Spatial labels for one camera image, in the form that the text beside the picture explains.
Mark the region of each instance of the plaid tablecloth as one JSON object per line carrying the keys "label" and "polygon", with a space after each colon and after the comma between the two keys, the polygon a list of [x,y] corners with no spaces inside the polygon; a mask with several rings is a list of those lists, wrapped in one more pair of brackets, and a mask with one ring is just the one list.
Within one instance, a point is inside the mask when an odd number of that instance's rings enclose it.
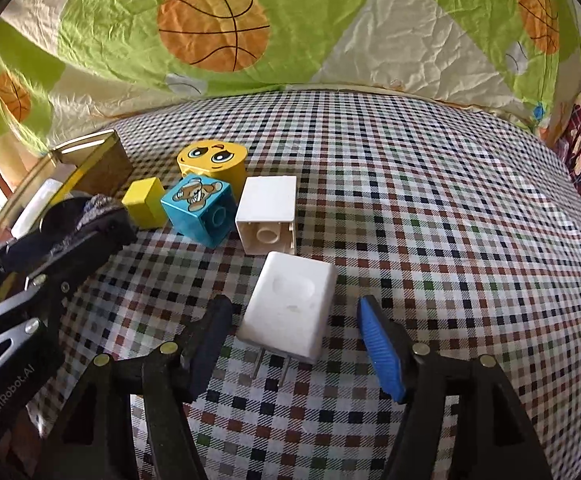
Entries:
{"label": "plaid tablecloth", "polygon": [[[581,199],[557,157],[485,113],[410,98],[325,91],[188,103],[117,123],[132,179],[180,178],[194,139],[241,142],[248,171],[298,177],[298,254],[337,266],[315,366],[228,336],[208,392],[187,408],[209,478],[378,478],[402,408],[379,389],[355,305],[374,294],[415,340],[454,357],[497,356],[557,479],[581,470]],[[49,431],[97,352],[145,354],[218,293],[248,305],[264,257],[236,234],[216,250],[170,227],[141,232],[77,293],[62,320],[67,359],[30,407]],[[435,476],[453,441],[449,402]],[[151,475],[141,399],[137,457]]]}

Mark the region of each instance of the white cube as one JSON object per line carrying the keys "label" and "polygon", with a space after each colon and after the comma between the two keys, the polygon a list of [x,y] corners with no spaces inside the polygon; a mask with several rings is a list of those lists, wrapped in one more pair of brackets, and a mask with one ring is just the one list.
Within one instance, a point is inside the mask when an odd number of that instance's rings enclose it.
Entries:
{"label": "white cube", "polygon": [[296,176],[250,176],[235,217],[246,254],[295,254]]}
{"label": "white cube", "polygon": [[237,337],[275,354],[314,364],[321,353],[336,281],[333,264],[270,253]]}

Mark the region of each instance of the teal cube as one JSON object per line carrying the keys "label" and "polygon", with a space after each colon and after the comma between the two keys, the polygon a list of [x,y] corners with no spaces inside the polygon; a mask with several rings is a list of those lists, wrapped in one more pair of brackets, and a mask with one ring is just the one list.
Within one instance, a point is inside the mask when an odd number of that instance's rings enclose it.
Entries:
{"label": "teal cube", "polygon": [[235,227],[237,204],[230,184],[189,174],[162,198],[175,229],[195,242],[215,248]]}

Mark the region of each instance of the toy block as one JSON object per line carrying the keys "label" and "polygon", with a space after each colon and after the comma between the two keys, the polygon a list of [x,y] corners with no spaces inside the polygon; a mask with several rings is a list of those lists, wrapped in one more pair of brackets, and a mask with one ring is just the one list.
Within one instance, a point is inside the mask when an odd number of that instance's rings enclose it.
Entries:
{"label": "toy block", "polygon": [[166,225],[168,217],[160,203],[164,193],[164,187],[157,177],[136,180],[130,184],[122,203],[140,229],[159,229]]}
{"label": "toy block", "polygon": [[250,176],[235,223],[246,254],[295,254],[296,176]]}
{"label": "toy block", "polygon": [[242,341],[314,364],[333,304],[333,264],[272,252],[237,331]]}
{"label": "toy block", "polygon": [[198,140],[179,152],[177,164],[182,176],[195,173],[227,182],[239,202],[246,181],[246,155],[248,150],[241,144]]}
{"label": "toy block", "polygon": [[180,234],[206,247],[217,247],[235,226],[230,184],[207,176],[189,174],[164,195],[162,206]]}

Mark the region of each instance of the orange basketball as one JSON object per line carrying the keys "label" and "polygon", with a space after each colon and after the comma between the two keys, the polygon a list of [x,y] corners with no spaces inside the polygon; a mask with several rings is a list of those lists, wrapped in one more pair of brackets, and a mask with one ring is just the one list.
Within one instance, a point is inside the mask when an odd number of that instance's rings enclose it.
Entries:
{"label": "orange basketball", "polygon": [[159,36],[184,63],[235,72],[266,50],[270,25],[257,0],[163,0]]}
{"label": "orange basketball", "polygon": [[30,115],[30,94],[8,72],[0,74],[0,99],[17,122]]}
{"label": "orange basketball", "polygon": [[517,0],[524,29],[535,46],[546,54],[559,50],[557,10],[550,0]]}

